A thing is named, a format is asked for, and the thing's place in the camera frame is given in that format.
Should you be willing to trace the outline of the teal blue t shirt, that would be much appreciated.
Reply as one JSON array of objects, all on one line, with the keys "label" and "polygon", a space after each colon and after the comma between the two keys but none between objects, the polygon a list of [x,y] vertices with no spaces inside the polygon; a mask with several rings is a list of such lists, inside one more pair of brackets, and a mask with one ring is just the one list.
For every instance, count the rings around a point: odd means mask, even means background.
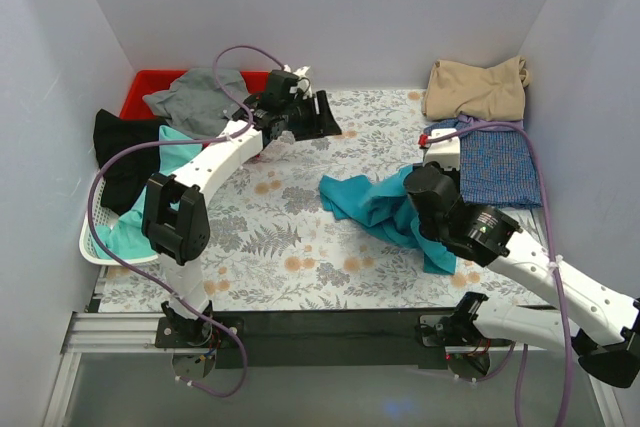
[{"label": "teal blue t shirt", "polygon": [[421,251],[424,272],[452,275],[456,257],[444,245],[420,233],[418,213],[403,185],[412,171],[413,167],[407,165],[378,182],[365,175],[344,180],[323,176],[318,185],[323,209],[337,220],[358,223],[379,240]]}]

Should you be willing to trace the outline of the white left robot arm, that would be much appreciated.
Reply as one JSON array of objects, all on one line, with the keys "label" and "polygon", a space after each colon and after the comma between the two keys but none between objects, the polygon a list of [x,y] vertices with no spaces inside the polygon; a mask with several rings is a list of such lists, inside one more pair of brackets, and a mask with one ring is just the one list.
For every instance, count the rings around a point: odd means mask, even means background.
[{"label": "white left robot arm", "polygon": [[182,317],[178,334],[193,347],[205,345],[213,333],[211,320],[202,315],[209,296],[200,256],[209,243],[207,206],[216,191],[285,132],[296,141],[341,133],[327,93],[312,86],[309,66],[271,71],[264,89],[245,104],[229,116],[218,142],[209,142],[187,164],[169,175],[155,174],[147,183],[141,230],[170,287],[163,311]]}]

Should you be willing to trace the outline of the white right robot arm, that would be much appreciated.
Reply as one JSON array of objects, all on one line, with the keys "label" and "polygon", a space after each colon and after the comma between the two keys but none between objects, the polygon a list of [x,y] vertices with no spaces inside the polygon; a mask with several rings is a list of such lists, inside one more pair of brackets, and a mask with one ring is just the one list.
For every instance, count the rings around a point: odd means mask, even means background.
[{"label": "white right robot arm", "polygon": [[425,330],[442,345],[505,339],[567,349],[580,367],[617,388],[639,374],[639,302],[604,287],[547,249],[503,211],[467,204],[452,177],[435,164],[415,167],[403,186],[417,211],[420,233],[525,287],[547,310],[507,305],[467,292],[452,314]]}]

